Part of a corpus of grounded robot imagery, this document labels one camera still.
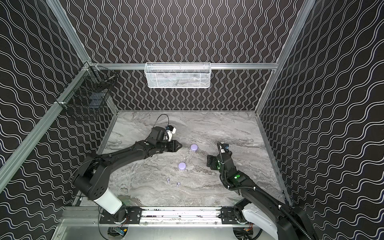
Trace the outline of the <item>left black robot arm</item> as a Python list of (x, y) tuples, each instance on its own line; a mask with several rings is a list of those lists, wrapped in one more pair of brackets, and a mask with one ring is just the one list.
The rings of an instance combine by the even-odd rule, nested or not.
[(73, 175), (73, 185), (89, 200), (96, 203), (115, 221), (126, 217), (126, 205), (109, 189), (113, 172), (136, 161), (151, 158), (164, 152), (175, 153), (183, 147), (173, 140), (173, 132), (153, 127), (146, 139), (132, 146), (110, 153), (88, 157)]

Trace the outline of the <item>purple earbud charging case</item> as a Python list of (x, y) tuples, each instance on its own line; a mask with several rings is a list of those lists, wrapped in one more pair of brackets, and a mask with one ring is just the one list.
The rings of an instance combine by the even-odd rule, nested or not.
[(199, 149), (198, 145), (197, 144), (192, 144), (191, 145), (191, 150), (192, 151), (197, 151)]

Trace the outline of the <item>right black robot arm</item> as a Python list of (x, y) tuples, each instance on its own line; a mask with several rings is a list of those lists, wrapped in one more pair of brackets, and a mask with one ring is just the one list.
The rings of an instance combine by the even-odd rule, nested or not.
[(317, 240), (313, 224), (300, 207), (291, 207), (268, 194), (248, 175), (237, 170), (232, 152), (207, 156), (207, 167), (220, 173), (223, 186), (243, 197), (235, 205), (240, 223), (251, 223), (274, 240)]

